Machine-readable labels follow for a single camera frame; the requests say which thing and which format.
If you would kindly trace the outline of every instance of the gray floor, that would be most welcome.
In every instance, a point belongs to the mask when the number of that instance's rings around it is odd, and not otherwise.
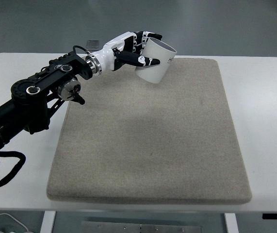
[[[0,1],[0,53],[67,53],[141,30],[162,34],[179,55],[277,56],[277,0]],[[267,223],[238,220],[246,229]],[[277,221],[269,226],[277,232]]]

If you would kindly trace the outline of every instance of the robotic hand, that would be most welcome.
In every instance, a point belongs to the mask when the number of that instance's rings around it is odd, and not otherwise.
[[[152,66],[160,63],[158,59],[141,56],[149,37],[161,39],[162,36],[149,32],[124,33],[106,43],[102,50],[89,53],[85,60],[73,51],[58,59],[39,73],[14,83],[11,99],[0,106],[0,149],[23,129],[30,134],[49,129],[50,118],[64,101],[84,104],[79,95],[81,83],[76,76],[88,80],[107,70],[118,70],[124,64],[133,66]],[[48,108],[48,102],[56,100]],[[19,162],[12,171],[0,180],[0,187],[7,184],[25,163],[25,155],[16,151],[0,151],[0,157],[17,157]]]
[[[107,42],[102,50],[90,53],[86,60],[91,60],[97,67],[95,75],[107,70],[118,70],[124,64],[137,67],[158,65],[158,59],[141,55],[149,37],[162,38],[161,35],[150,32],[127,32]]]

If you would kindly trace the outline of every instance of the white cord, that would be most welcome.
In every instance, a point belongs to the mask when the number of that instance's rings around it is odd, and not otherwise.
[[[13,217],[12,215],[7,214],[7,213],[2,213],[2,214],[0,214],[0,215],[7,215],[7,216],[13,218],[13,220],[15,220],[17,223],[19,223],[21,226],[23,226],[23,227],[26,229],[26,231],[29,232],[28,228],[27,228],[23,223],[21,223],[19,220],[17,220],[15,217]]]

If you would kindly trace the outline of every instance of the beige mat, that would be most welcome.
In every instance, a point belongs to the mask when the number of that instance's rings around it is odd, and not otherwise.
[[[240,204],[251,192],[218,64],[175,59],[159,84],[134,67],[82,82],[53,161],[53,200]]]

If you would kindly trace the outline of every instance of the cable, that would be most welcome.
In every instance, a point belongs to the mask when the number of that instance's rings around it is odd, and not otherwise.
[[[15,220],[17,223],[19,223],[22,227],[24,227],[26,229],[26,231],[29,232],[28,228],[23,223],[21,223],[19,220],[17,220],[15,217],[13,217],[12,215],[7,214],[7,213],[1,213],[0,215],[7,215],[7,216],[11,217],[13,220]]]
[[[81,47],[81,46],[79,46],[79,45],[74,45],[74,46],[72,47],[72,50],[73,50],[75,53],[76,53],[76,48],[79,48],[79,49],[85,51],[86,53],[88,53],[88,50],[86,50],[84,47]]]

